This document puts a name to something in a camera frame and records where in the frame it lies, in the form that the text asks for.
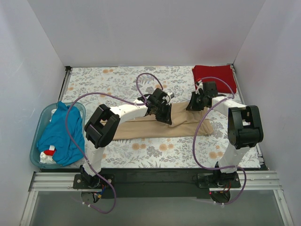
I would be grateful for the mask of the beige t shirt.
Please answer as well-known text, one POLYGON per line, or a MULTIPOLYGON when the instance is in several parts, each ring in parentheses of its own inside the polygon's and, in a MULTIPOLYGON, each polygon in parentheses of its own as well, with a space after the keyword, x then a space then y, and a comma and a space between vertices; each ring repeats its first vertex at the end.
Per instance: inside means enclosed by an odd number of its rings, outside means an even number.
POLYGON ((119 125, 113 139, 192 137, 208 109, 187 111, 187 105, 187 102, 172 104, 171 125, 157 121, 154 115, 140 117, 119 125))

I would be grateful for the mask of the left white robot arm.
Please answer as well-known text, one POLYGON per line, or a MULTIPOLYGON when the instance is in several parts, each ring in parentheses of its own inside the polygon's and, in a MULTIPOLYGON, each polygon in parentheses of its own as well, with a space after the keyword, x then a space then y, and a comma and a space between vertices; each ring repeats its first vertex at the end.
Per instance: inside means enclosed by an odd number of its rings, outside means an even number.
POLYGON ((156 104, 149 101, 146 105, 140 100, 135 100, 133 105, 99 105, 84 128, 87 140, 94 145, 93 149, 85 151, 87 159, 80 170, 84 183, 89 188, 99 185, 100 177, 97 173, 101 171, 104 148, 113 140, 120 124, 135 118, 155 115, 157 121, 171 125, 171 109, 172 104, 165 100, 156 104))

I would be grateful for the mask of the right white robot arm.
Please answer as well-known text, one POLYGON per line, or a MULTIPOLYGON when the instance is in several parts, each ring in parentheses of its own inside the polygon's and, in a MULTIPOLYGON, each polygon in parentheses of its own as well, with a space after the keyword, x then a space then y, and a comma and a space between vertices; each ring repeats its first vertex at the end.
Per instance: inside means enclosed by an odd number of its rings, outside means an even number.
POLYGON ((237 167, 250 148, 263 140, 263 128, 259 108, 243 105, 225 95, 205 95, 192 92, 188 111, 201 111, 205 107, 217 110, 228 117, 228 147, 223 157, 212 169, 213 183, 218 187, 226 186, 236 179, 237 167))

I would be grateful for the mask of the folded red t shirt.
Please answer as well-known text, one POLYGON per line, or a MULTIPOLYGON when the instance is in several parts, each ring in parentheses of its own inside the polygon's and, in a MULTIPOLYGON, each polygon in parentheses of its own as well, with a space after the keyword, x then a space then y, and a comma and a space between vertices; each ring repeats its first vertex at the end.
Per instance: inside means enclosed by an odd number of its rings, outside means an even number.
POLYGON ((220 93, 231 93, 230 89, 226 86, 225 83, 231 88, 234 94, 237 92, 237 86, 233 76, 233 70, 230 65, 222 66, 205 66, 205 65, 196 65, 192 68, 193 78, 195 82, 208 82, 215 81, 217 90, 220 93))

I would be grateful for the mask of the floral table cloth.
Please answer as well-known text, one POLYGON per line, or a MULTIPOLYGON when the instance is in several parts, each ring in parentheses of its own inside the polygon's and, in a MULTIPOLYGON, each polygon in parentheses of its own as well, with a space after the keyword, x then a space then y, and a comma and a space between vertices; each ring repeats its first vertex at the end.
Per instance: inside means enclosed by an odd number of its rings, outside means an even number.
MULTIPOLYGON (((173 102, 190 100, 194 79, 190 66, 132 66, 73 68, 62 101, 78 100, 89 119, 100 104, 122 105, 140 93, 163 87, 173 92, 173 102)), ((227 118, 211 111, 206 122, 213 127, 208 136, 141 138, 112 141, 103 153, 103 168, 194 168, 213 167, 229 144, 227 118)))

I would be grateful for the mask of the blue t shirt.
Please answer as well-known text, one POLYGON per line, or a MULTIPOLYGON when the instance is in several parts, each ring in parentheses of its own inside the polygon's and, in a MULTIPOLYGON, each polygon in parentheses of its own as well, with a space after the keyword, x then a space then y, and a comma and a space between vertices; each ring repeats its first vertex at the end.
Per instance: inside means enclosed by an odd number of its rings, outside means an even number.
POLYGON ((53 159, 56 164, 68 166, 83 158, 85 148, 81 112, 76 107, 58 102, 50 123, 46 126, 37 148, 41 152, 54 145, 56 152, 53 159))

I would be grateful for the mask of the teal plastic basket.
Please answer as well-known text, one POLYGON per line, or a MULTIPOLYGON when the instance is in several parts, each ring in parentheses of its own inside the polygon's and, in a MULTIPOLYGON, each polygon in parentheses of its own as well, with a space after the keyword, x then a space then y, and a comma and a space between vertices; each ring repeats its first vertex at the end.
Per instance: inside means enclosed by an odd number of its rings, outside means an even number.
POLYGON ((37 142, 40 140, 46 126, 50 123, 52 118, 52 111, 57 109, 58 103, 52 103, 44 108, 40 114, 38 125, 36 127, 35 135, 33 138, 31 150, 30 150, 30 161, 31 163, 40 169, 61 169, 64 168, 60 164, 46 164, 40 162, 40 151, 37 148, 37 142))

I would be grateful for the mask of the white and red garment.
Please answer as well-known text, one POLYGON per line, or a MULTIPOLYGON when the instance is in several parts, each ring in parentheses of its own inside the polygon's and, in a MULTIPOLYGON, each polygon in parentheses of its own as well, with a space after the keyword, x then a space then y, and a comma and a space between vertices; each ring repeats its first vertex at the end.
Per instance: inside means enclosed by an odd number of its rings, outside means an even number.
POLYGON ((40 153, 40 163, 43 164, 56 164, 56 161, 53 159, 53 155, 56 152, 54 145, 50 145, 49 148, 40 153))

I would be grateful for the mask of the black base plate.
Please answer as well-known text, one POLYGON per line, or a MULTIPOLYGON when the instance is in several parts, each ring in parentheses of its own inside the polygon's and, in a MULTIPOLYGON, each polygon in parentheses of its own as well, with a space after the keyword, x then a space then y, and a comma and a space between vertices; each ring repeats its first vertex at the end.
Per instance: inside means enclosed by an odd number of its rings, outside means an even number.
POLYGON ((227 176, 219 171, 201 168, 104 168, 98 176, 89 176, 84 171, 75 175, 74 189, 100 191, 103 198, 113 198, 112 188, 118 198, 153 197, 196 197, 209 199, 209 190, 224 191, 229 194, 243 185, 237 173, 227 176))

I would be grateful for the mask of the aluminium frame rail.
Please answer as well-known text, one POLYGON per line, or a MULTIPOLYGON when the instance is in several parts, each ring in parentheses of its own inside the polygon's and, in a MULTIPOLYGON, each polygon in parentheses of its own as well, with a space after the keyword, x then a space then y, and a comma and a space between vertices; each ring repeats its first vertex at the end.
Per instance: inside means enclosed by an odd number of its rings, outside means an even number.
MULTIPOLYGON (((69 191, 73 190, 75 172, 35 172, 30 191, 69 191)), ((247 171, 245 190, 282 190, 275 171, 247 171)))

